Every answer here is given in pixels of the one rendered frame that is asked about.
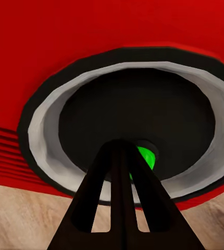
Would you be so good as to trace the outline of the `radio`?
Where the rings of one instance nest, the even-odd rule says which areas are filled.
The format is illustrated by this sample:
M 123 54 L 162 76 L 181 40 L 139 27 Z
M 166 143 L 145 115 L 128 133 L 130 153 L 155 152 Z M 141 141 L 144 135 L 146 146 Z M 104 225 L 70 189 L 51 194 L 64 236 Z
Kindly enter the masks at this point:
M 0 0 L 0 185 L 74 198 L 113 139 L 179 211 L 224 192 L 224 0 Z

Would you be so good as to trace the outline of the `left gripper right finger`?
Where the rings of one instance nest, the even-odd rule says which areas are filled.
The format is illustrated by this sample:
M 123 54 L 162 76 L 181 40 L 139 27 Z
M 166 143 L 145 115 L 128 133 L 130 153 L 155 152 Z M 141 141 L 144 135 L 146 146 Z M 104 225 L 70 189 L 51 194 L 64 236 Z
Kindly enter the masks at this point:
M 205 250 L 138 148 L 118 139 L 126 250 Z M 138 229 L 133 179 L 150 232 Z

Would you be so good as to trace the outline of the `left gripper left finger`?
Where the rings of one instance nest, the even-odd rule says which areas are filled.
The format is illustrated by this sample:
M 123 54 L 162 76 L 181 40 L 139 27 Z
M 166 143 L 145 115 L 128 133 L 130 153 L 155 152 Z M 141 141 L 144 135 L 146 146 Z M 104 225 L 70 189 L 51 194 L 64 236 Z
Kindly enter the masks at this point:
M 109 171 L 110 231 L 91 232 L 105 174 Z M 117 139 L 100 146 L 47 250 L 126 250 Z

